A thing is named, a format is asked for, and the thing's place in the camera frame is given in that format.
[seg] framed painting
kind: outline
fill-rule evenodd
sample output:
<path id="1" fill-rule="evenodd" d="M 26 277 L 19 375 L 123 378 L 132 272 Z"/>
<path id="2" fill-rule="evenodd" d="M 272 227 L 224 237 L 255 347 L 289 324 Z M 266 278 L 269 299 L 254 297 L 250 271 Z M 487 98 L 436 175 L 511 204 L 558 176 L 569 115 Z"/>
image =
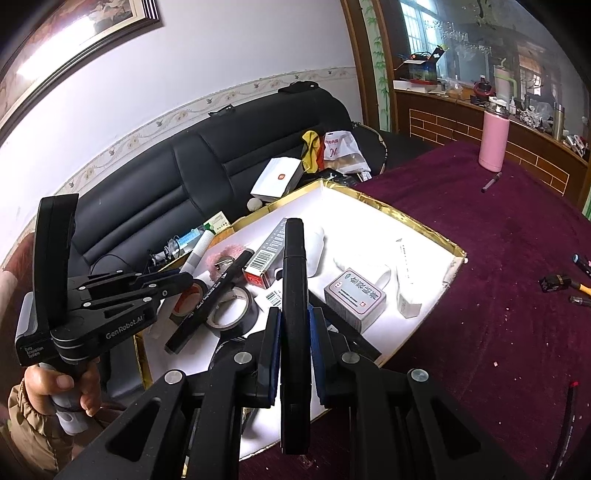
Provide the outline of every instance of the framed painting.
<path id="1" fill-rule="evenodd" d="M 65 0 L 0 70 L 0 145 L 69 70 L 160 22 L 155 0 Z"/>

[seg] purple tablecloth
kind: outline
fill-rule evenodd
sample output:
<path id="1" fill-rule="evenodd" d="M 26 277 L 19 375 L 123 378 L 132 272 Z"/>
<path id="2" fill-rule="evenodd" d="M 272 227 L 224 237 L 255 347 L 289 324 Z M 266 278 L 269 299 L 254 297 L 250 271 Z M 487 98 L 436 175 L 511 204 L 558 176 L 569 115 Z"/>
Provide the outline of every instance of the purple tablecloth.
<path id="1" fill-rule="evenodd" d="M 538 280 L 566 273 L 591 284 L 571 261 L 574 253 L 591 256 L 591 222 L 513 163 L 481 193 L 492 174 L 477 158 L 477 147 L 454 142 L 359 186 L 439 231 L 469 259 L 386 368 L 426 369 L 541 479 L 571 380 L 580 382 L 571 450 L 591 419 L 591 310 L 568 302 L 573 290 L 542 293 Z M 313 424 L 306 457 L 286 458 L 276 446 L 242 462 L 241 478 L 347 478 L 347 422 L 329 412 Z"/>

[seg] gold foil trim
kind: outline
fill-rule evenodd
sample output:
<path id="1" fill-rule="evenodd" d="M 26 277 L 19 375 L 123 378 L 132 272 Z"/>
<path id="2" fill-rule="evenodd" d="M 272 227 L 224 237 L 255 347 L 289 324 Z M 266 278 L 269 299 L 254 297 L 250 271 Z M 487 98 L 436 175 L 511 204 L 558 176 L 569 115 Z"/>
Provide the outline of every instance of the gold foil trim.
<path id="1" fill-rule="evenodd" d="M 251 225 L 252 223 L 256 222 L 258 219 L 264 217 L 265 215 L 277 210 L 278 208 L 283 207 L 284 205 L 287 205 L 290 202 L 293 202 L 294 200 L 300 198 L 302 195 L 305 195 L 307 193 L 312 192 L 313 190 L 323 188 L 323 187 L 343 193 L 348 197 L 354 198 L 355 200 L 358 200 L 359 202 L 362 202 L 366 205 L 369 205 L 372 208 L 375 208 L 376 210 L 379 210 L 380 212 L 384 213 L 385 215 L 388 215 L 389 217 L 403 223 L 407 227 L 410 227 L 411 229 L 415 230 L 416 232 L 420 233 L 421 235 L 426 236 L 429 240 L 435 242 L 437 245 L 439 245 L 440 247 L 442 247 L 445 250 L 447 250 L 448 252 L 450 252 L 454 257 L 466 258 L 466 252 L 464 252 L 464 250 L 462 250 L 458 245 L 456 245 L 451 240 L 445 238 L 442 234 L 436 232 L 435 230 L 429 228 L 428 226 L 423 225 L 421 222 L 418 222 L 417 220 L 415 220 L 411 216 L 407 215 L 406 213 L 401 212 L 400 210 L 398 210 L 390 205 L 387 205 L 384 202 L 380 202 L 379 200 L 376 200 L 376 199 L 370 197 L 369 195 L 358 192 L 357 190 L 353 190 L 350 187 L 346 187 L 344 185 L 339 185 L 338 183 L 335 183 L 335 182 L 329 181 L 329 180 L 316 180 L 312 183 L 309 183 L 308 185 L 305 185 L 302 188 L 297 189 L 296 191 L 291 192 L 290 194 L 280 198 L 279 200 L 276 200 L 273 203 L 269 203 L 268 205 L 265 205 L 264 207 L 260 208 L 256 212 L 252 212 L 250 215 L 248 215 L 246 217 L 239 218 L 230 227 L 223 230 L 218 235 L 221 235 L 223 233 L 227 237 L 228 230 L 232 231 L 232 233 L 235 233 L 238 230 L 241 230 L 244 227 Z M 217 235 L 214 237 L 214 241 L 212 241 L 212 245 L 215 244 L 216 237 L 217 237 Z M 187 259 L 188 256 L 189 255 L 187 254 L 187 255 L 175 260 L 173 263 L 168 264 L 166 267 L 164 267 L 163 270 L 168 270 L 170 268 L 180 267 L 181 265 L 183 265 L 183 263 L 185 262 L 185 260 Z M 453 281 L 454 278 L 455 278 L 455 275 L 452 276 L 450 279 L 448 279 L 448 283 L 447 283 L 448 286 L 449 286 L 449 283 L 451 283 L 451 281 Z M 152 375 L 150 373 L 150 366 L 148 364 L 147 356 L 146 356 L 145 349 L 144 349 L 144 340 L 143 340 L 143 338 L 141 338 L 141 334 L 136 335 L 134 337 L 134 339 L 135 339 L 136 354 L 138 357 L 138 366 L 139 366 L 139 371 L 142 376 L 142 381 L 144 383 L 144 387 L 149 388 L 149 386 L 152 385 Z M 381 361 L 379 366 L 382 366 L 384 363 L 386 363 L 386 361 L 388 361 L 390 358 L 392 358 L 392 356 L 394 356 L 394 354 L 389 356 L 386 360 Z M 268 448 L 269 448 L 269 446 L 259 450 L 259 452 L 266 450 Z"/>

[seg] pink fluffy object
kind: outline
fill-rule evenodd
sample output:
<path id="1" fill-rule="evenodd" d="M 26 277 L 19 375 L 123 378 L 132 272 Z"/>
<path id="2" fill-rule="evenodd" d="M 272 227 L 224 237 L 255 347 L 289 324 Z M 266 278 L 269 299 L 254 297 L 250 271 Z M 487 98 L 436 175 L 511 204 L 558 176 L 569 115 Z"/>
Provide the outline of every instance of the pink fluffy object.
<path id="1" fill-rule="evenodd" d="M 232 257 L 238 258 L 242 252 L 244 252 L 246 248 L 242 245 L 228 245 L 223 250 L 219 251 L 216 254 L 210 254 L 205 260 L 205 266 L 209 271 L 209 278 L 212 279 L 212 282 L 215 282 L 221 275 L 222 272 L 216 269 L 216 263 L 219 262 L 220 258 L 222 257 Z"/>

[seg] pink thermos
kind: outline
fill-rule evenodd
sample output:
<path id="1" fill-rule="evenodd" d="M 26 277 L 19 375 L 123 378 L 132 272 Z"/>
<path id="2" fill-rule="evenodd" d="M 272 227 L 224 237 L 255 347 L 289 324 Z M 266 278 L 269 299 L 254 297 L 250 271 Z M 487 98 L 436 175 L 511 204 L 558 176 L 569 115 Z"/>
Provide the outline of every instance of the pink thermos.
<path id="1" fill-rule="evenodd" d="M 478 163 L 487 170 L 501 171 L 508 137 L 509 110 L 507 110 L 507 102 L 497 97 L 489 97 L 484 112 Z"/>

